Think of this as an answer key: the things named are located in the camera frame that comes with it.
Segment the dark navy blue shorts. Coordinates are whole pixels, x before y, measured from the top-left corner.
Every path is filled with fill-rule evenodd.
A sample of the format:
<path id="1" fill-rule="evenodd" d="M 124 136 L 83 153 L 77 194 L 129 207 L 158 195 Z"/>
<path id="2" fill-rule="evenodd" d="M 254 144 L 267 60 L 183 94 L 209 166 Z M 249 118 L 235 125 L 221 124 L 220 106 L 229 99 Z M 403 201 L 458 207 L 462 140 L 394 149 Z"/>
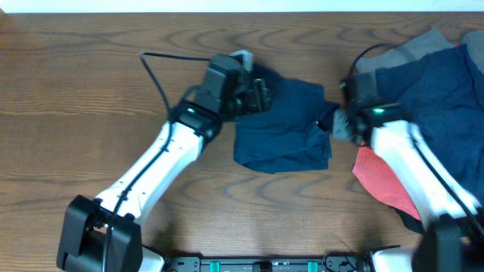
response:
<path id="1" fill-rule="evenodd" d="M 288 79 L 259 64 L 253 75 L 265 81 L 272 105 L 237 119 L 234 161 L 269 174 L 327 169 L 334 113 L 340 105 L 326 100 L 322 85 Z"/>

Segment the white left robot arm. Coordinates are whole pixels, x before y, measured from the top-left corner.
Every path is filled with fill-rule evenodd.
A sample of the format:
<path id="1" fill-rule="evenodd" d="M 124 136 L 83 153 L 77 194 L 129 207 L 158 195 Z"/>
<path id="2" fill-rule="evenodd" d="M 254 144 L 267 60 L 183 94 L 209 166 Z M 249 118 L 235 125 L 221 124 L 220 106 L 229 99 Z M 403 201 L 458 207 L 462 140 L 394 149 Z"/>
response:
<path id="1" fill-rule="evenodd" d="M 63 271 L 161 271 L 164 257 L 144 246 L 141 231 L 159 199 L 195 162 L 225 121 L 269 108 L 263 79 L 223 80 L 189 88 L 154 142 L 94 199 L 67 206 L 56 265 Z"/>

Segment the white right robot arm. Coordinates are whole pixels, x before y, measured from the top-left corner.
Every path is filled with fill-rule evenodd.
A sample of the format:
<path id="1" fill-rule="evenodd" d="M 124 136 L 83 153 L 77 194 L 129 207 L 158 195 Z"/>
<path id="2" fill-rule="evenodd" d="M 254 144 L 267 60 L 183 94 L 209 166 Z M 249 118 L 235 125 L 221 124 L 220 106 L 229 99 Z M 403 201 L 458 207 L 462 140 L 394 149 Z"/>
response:
<path id="1" fill-rule="evenodd" d="M 416 249 L 373 250 L 360 271 L 481 271 L 483 206 L 446 170 L 399 104 L 337 110 L 333 135 L 370 147 L 410 196 L 424 235 Z"/>

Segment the red garment on pile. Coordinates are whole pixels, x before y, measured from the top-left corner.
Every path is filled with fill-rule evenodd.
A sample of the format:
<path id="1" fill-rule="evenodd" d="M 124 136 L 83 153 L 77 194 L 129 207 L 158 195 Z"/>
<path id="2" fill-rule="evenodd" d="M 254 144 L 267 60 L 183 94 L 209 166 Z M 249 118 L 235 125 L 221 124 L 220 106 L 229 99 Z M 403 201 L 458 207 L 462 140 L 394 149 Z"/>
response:
<path id="1" fill-rule="evenodd" d="M 370 147 L 358 149 L 352 172 L 375 199 L 420 220 L 414 203 L 393 170 Z"/>

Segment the navy blue garment on pile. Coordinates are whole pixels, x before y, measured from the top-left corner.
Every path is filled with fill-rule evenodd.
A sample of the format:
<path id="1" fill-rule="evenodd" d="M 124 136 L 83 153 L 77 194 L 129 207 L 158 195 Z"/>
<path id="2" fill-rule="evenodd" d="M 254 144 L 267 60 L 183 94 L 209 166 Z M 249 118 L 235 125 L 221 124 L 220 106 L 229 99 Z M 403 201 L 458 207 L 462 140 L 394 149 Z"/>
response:
<path id="1" fill-rule="evenodd" d="M 483 200 L 483 74 L 460 45 L 376 71 L 377 90 L 401 104 L 452 177 Z"/>

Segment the black garment under pile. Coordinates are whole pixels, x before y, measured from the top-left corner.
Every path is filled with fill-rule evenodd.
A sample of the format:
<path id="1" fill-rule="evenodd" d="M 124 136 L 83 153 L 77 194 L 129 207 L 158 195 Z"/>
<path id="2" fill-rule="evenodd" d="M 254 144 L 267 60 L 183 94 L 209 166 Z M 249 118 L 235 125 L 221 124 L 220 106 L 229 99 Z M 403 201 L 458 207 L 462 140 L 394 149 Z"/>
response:
<path id="1" fill-rule="evenodd" d="M 416 219 L 414 218 L 413 216 L 409 215 L 408 213 L 400 210 L 400 209 L 397 209 L 397 208 L 392 208 L 396 213 L 397 215 L 401 218 L 402 220 L 402 223 L 404 224 L 404 226 L 415 232 L 415 233 L 419 233 L 419 234 L 424 234 L 424 226 L 422 225 L 421 221 L 419 219 Z"/>

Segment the grey garment on pile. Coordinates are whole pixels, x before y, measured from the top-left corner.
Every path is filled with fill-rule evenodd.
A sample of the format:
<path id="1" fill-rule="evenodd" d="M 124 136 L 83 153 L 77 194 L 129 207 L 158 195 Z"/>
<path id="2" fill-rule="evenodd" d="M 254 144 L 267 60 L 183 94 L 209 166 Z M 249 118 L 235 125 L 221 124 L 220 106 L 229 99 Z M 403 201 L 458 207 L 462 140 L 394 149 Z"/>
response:
<path id="1" fill-rule="evenodd" d="M 483 31 L 475 30 L 464 34 L 459 40 L 460 45 L 466 45 L 471 60 L 483 73 Z M 376 57 L 362 57 L 356 62 L 356 69 L 360 73 L 374 72 L 379 68 L 391 68 L 416 61 L 437 51 L 454 48 L 437 29 L 432 29 L 413 38 L 404 45 L 389 49 Z"/>

